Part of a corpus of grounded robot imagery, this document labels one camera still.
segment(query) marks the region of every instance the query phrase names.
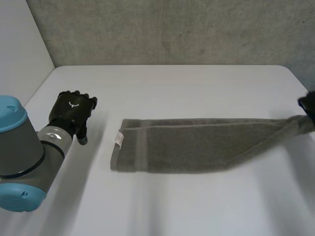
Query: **white wall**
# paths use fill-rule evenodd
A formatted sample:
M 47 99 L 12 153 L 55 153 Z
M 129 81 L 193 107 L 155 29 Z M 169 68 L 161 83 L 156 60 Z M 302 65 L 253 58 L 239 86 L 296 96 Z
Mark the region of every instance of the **white wall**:
M 54 65 L 25 0 L 0 0 L 0 94 L 23 105 Z

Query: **robotic hand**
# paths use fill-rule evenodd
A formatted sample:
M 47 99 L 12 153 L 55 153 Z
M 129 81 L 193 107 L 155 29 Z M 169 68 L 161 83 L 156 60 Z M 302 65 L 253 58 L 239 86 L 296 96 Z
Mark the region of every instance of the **robotic hand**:
M 37 209 L 67 155 L 73 136 L 88 142 L 87 120 L 97 98 L 61 92 L 49 124 L 36 134 L 26 110 L 11 96 L 0 96 L 0 207 L 11 211 Z

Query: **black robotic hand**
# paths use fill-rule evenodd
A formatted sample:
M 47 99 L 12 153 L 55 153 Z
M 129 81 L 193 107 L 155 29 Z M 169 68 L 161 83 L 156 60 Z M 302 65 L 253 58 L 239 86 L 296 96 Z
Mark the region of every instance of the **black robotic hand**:
M 298 103 L 315 124 L 315 91 L 299 98 Z
M 77 136 L 78 142 L 85 145 L 87 138 L 87 120 L 95 109 L 97 98 L 90 98 L 79 91 L 61 92 L 49 114 L 48 126 L 57 126 Z

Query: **towel label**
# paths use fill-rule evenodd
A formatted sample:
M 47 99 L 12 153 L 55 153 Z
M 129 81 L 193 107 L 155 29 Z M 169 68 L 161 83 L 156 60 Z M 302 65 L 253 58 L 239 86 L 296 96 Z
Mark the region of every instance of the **towel label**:
M 124 136 L 121 132 L 117 131 L 117 134 L 114 137 L 114 142 L 119 145 L 119 149 L 122 148 Z

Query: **gray wall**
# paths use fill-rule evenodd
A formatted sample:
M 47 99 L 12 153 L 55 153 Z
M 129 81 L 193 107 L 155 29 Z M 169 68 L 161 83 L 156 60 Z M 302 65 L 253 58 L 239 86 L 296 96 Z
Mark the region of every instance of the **gray wall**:
M 276 64 L 315 89 L 315 0 L 27 0 L 55 66 Z

